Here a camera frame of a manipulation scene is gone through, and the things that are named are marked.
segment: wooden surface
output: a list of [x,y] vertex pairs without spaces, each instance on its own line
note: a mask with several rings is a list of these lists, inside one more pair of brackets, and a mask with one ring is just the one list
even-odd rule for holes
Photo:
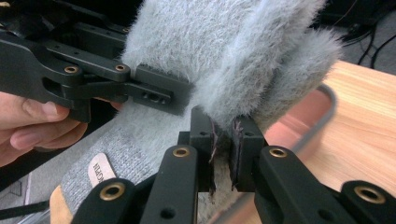
[[[325,83],[337,95],[336,114],[304,164],[333,189],[359,179],[396,197],[396,76],[339,62]],[[238,223],[261,223],[252,200],[242,210]]]
[[51,224],[64,224],[72,222],[73,215],[67,207],[66,200],[62,195],[61,186],[58,186],[50,196],[49,211]]

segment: fuzzy fabric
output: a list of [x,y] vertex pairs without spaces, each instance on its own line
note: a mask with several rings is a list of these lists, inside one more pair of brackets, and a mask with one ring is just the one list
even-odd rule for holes
[[[118,177],[138,184],[154,174],[178,133],[190,129],[201,105],[221,128],[254,115],[263,130],[319,85],[338,57],[329,32],[307,30],[324,0],[147,0],[127,37],[121,60],[147,64],[194,84],[184,116],[125,103],[108,132],[64,177],[62,189],[75,213],[92,189],[87,165],[107,154]],[[228,151],[215,156],[214,204],[199,195],[198,221],[206,223],[233,203]]]

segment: brass screw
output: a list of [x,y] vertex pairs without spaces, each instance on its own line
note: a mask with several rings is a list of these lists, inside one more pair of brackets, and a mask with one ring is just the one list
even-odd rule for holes
[[125,70],[125,65],[122,64],[116,65],[116,70],[122,72],[123,70]]
[[65,71],[66,73],[73,74],[73,73],[76,73],[76,72],[78,71],[78,67],[77,67],[77,66],[67,66],[67,67],[64,69],[64,71]]
[[285,151],[285,150],[283,150],[282,148],[271,148],[270,149],[270,154],[273,156],[273,157],[278,157],[278,158],[285,158],[285,157],[287,157],[288,156],[288,153]]
[[121,182],[111,183],[100,191],[100,198],[104,201],[118,199],[125,192],[125,185]]
[[190,151],[186,147],[180,147],[175,149],[173,154],[176,157],[187,157],[190,155]]
[[357,186],[354,188],[355,193],[364,201],[369,203],[384,203],[386,201],[384,195],[376,189],[365,186]]

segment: finger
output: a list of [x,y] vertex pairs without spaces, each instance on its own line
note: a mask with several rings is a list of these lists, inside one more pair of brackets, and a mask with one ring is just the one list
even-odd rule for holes
[[69,109],[0,92],[0,130],[65,119]]
[[19,156],[25,154],[26,152],[32,150],[33,148],[25,148],[23,150],[16,150],[9,141],[0,144],[0,167],[15,161]]
[[115,102],[110,102],[110,104],[116,108],[117,110],[121,110],[122,109],[122,104],[121,103],[115,103]]
[[48,143],[38,144],[39,147],[44,148],[62,148],[62,147],[69,147],[75,144],[87,131],[88,124],[80,123],[75,129],[72,131],[56,138]]
[[10,142],[16,149],[34,147],[48,143],[66,133],[69,133],[78,125],[79,122],[72,119],[29,125],[12,134]]
[[105,102],[109,102],[117,110],[121,110],[122,109],[122,103],[111,102],[111,101],[109,101],[107,99],[100,98],[100,97],[95,97],[95,99],[101,100],[101,101],[105,101]]
[[11,135],[15,132],[14,129],[0,131],[0,144],[9,140]]

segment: sock label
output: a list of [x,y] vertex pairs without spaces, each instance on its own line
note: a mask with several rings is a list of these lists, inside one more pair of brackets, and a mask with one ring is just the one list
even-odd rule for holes
[[107,179],[116,177],[105,153],[99,153],[93,157],[88,166],[88,176],[93,188]]

